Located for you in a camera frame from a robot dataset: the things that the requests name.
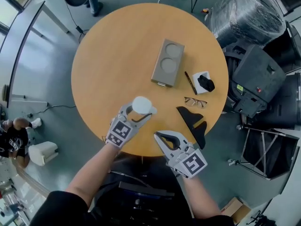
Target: eyeglasses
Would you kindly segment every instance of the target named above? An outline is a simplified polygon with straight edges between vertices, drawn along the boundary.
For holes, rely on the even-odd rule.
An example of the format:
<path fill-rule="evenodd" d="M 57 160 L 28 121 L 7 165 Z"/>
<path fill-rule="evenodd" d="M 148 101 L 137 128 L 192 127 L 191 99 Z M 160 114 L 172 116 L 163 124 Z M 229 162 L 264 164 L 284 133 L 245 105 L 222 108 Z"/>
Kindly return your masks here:
<path fill-rule="evenodd" d="M 197 100 L 194 98 L 184 97 L 185 98 L 185 104 L 188 106 L 196 105 L 198 108 L 204 108 L 207 104 L 204 100 Z"/>

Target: black bracket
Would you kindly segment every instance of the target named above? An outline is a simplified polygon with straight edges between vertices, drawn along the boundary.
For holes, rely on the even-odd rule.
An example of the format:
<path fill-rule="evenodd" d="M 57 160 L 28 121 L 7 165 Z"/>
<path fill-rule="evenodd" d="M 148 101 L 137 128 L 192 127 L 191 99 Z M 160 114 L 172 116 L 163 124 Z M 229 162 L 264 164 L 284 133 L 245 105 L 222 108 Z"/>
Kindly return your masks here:
<path fill-rule="evenodd" d="M 194 127 L 194 125 L 204 117 L 198 113 L 191 113 L 186 107 L 183 106 L 178 106 L 177 109 L 186 125 L 188 126 L 189 130 L 191 131 L 192 135 L 194 136 L 195 140 L 197 141 L 199 147 L 201 149 L 204 149 L 206 144 L 205 131 L 207 128 L 207 122 L 203 121 L 197 127 Z"/>

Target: table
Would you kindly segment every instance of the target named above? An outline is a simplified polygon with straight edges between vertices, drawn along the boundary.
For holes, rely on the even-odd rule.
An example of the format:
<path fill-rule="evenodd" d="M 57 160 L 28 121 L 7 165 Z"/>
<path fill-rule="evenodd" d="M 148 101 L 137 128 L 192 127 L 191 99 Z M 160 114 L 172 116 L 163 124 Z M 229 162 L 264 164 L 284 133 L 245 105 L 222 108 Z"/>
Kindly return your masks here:
<path fill-rule="evenodd" d="M 165 38 L 185 45 L 173 88 L 151 82 Z M 209 71 L 215 90 L 196 96 L 184 71 L 191 78 L 194 73 Z M 127 6 L 102 18 L 80 43 L 71 74 L 77 109 L 99 138 L 106 136 L 122 105 L 136 96 L 152 101 L 158 113 L 123 148 L 124 152 L 141 156 L 163 155 L 153 136 L 157 130 L 179 131 L 195 143 L 176 109 L 185 106 L 184 97 L 208 102 L 204 109 L 187 106 L 204 116 L 207 133 L 220 117 L 228 83 L 226 60 L 213 34 L 187 12 L 155 3 Z"/>
<path fill-rule="evenodd" d="M 13 84 L 19 58 L 30 31 L 33 31 L 40 37 L 43 36 L 40 32 L 33 28 L 35 21 L 42 11 L 44 11 L 65 33 L 69 31 L 49 10 L 49 8 L 45 5 L 45 1 L 29 5 L 24 11 L 22 11 L 22 13 L 17 15 L 3 41 L 2 47 L 0 48 L 0 82 L 3 86 L 9 85 L 7 96 L 5 96 L 7 108 L 9 107 L 13 97 L 21 99 L 25 98 L 24 95 L 12 94 Z M 15 100 L 14 102 L 30 103 L 31 105 L 35 105 L 35 108 L 37 108 L 37 106 L 39 106 L 39 108 L 40 106 L 41 108 L 44 108 L 48 104 L 47 102 L 42 101 Z"/>

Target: plastic wrap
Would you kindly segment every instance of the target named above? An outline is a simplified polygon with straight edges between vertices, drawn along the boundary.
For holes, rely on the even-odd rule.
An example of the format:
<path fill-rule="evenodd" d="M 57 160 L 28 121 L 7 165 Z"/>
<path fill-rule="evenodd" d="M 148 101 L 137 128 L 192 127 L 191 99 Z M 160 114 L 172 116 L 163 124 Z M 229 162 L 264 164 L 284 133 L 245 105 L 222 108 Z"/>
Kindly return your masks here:
<path fill-rule="evenodd" d="M 218 0 L 205 25 L 222 48 L 237 39 L 264 47 L 285 31 L 285 20 L 273 0 Z"/>

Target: pen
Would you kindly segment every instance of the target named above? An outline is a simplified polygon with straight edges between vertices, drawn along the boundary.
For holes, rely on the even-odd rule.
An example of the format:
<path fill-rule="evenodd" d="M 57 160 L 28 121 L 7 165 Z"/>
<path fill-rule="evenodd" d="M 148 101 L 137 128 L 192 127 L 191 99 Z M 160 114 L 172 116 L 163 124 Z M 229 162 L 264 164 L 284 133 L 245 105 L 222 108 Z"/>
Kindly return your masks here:
<path fill-rule="evenodd" d="M 191 80 L 190 80 L 190 78 L 189 78 L 189 75 L 187 74 L 187 72 L 185 71 L 185 75 L 186 75 L 186 77 L 187 77 L 187 79 L 188 79 L 188 81 L 189 81 L 189 84 L 191 85 L 191 87 L 192 87 L 192 89 L 193 89 L 193 92 L 194 92 L 194 94 L 198 94 L 197 93 L 197 90 L 196 90 L 196 88 L 194 88 L 194 86 L 193 86 L 193 84 L 192 84 L 192 82 L 191 82 Z"/>

